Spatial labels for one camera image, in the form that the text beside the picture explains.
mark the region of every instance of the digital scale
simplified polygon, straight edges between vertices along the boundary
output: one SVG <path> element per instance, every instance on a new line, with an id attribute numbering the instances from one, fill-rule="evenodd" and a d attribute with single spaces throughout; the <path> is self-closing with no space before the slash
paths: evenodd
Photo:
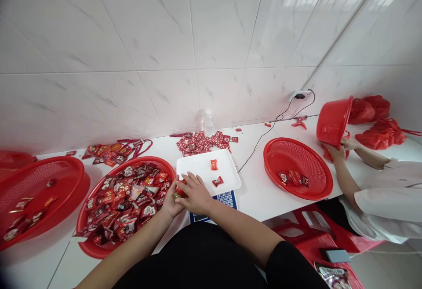
<path id="1" fill-rule="evenodd" d="M 237 210 L 237 202 L 236 202 L 236 196 L 234 194 L 234 190 L 229 191 L 229 192 L 224 192 L 222 194 L 217 194 L 216 196 L 213 196 L 213 199 L 220 201 L 221 203 L 224 203 L 226 205 L 228 205 L 229 207 L 236 209 Z M 193 214 L 192 212 L 189 212 L 189 218 L 190 218 L 190 223 L 195 223 L 195 222 L 209 222 L 212 220 L 205 215 L 196 215 Z"/>

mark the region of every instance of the hand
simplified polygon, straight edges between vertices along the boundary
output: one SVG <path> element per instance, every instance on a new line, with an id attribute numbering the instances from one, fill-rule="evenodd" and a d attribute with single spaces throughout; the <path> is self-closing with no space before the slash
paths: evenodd
<path id="1" fill-rule="evenodd" d="M 180 204 L 177 204 L 172 196 L 172 194 L 176 192 L 176 185 L 179 184 L 181 184 L 181 182 L 179 182 L 179 175 L 177 175 L 176 179 L 167 190 L 167 194 L 163 203 L 164 210 L 167 211 L 168 214 L 170 214 L 170 216 L 173 218 L 175 218 L 180 212 L 184 210 L 184 207 L 182 207 Z"/>
<path id="2" fill-rule="evenodd" d="M 178 182 L 177 185 L 187 194 L 188 198 L 177 198 L 175 202 L 194 214 L 208 215 L 215 200 L 208 192 L 201 177 L 198 175 L 195 177 L 191 172 L 188 172 L 188 175 L 182 174 L 182 177 L 186 184 Z"/>
<path id="3" fill-rule="evenodd" d="M 327 148 L 333 161 L 342 161 L 346 159 L 346 151 L 344 150 L 343 146 L 340 146 L 340 149 L 338 150 L 334 146 L 328 145 L 323 142 L 321 143 Z"/>
<path id="4" fill-rule="evenodd" d="M 344 137 L 342 138 L 341 143 L 345 150 L 355 150 L 362 147 L 362 144 L 358 141 L 354 139 L 345 139 Z"/>

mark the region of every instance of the red stool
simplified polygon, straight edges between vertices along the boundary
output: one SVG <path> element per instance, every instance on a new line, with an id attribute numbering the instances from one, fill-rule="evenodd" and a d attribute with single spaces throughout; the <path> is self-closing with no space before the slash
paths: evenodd
<path id="1" fill-rule="evenodd" d="M 325 261 L 319 249 L 321 248 L 336 248 L 333 239 L 328 233 L 325 233 L 320 230 L 316 230 L 310 227 L 305 227 L 296 223 L 287 220 L 288 223 L 280 225 L 273 228 L 273 231 L 279 234 L 289 243 L 292 243 L 302 255 L 309 261 L 309 263 L 314 267 L 314 262 L 319 262 L 321 264 L 346 269 L 349 272 L 349 282 L 350 286 L 353 289 L 361 288 L 364 289 L 363 285 L 360 283 L 356 274 L 354 273 L 352 267 L 348 263 L 330 263 Z M 297 229 L 302 231 L 301 235 L 295 237 L 285 236 L 288 230 Z"/>
<path id="2" fill-rule="evenodd" d="M 349 253 L 365 252 L 385 242 L 373 241 L 366 237 L 359 237 L 353 235 L 349 231 L 337 225 L 332 219 L 330 219 L 330 217 L 328 217 L 324 212 L 322 212 L 316 204 L 311 204 L 293 211 L 293 214 L 295 215 L 296 219 L 298 220 L 301 226 L 309 227 L 309 224 L 304 218 L 302 212 L 317 212 L 321 214 L 334 233 L 334 241 L 337 247 L 345 249 Z"/>

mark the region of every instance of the person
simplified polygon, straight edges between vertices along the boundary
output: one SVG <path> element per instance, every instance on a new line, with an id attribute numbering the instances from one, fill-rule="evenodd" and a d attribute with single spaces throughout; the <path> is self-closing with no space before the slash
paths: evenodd
<path id="1" fill-rule="evenodd" d="M 343 138 L 342 144 L 340 150 L 324 145 L 344 195 L 318 207 L 357 236 L 393 243 L 422 238 L 422 163 L 386 158 L 351 139 Z M 358 185 L 347 169 L 346 150 L 382 171 Z"/>
<path id="2" fill-rule="evenodd" d="M 211 197 L 188 172 L 172 183 L 163 207 L 92 270 L 77 289 L 109 288 L 327 288 L 306 258 L 261 222 Z M 175 186 L 187 198 L 173 199 Z M 184 209 L 209 216 L 181 229 L 151 255 Z M 266 272 L 266 280 L 255 266 Z"/>

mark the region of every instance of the electrical outlet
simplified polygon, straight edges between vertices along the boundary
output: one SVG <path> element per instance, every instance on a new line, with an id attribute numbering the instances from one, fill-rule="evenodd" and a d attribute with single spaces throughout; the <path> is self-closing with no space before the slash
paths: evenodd
<path id="1" fill-rule="evenodd" d="M 293 93 L 290 96 L 289 102 L 292 101 L 293 98 L 298 94 L 303 94 L 305 96 L 305 98 L 301 99 L 301 100 L 305 101 L 308 98 L 308 96 L 310 94 L 312 94 L 312 91 L 310 91 L 310 90 L 294 90 Z"/>

